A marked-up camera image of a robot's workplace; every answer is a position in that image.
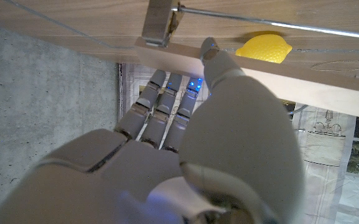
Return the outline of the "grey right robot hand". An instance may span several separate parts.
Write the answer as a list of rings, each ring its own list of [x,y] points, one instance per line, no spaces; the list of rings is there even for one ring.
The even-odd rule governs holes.
[[[114,130],[45,156],[0,223],[300,223],[302,157],[281,102],[213,38],[203,77],[157,70]]]

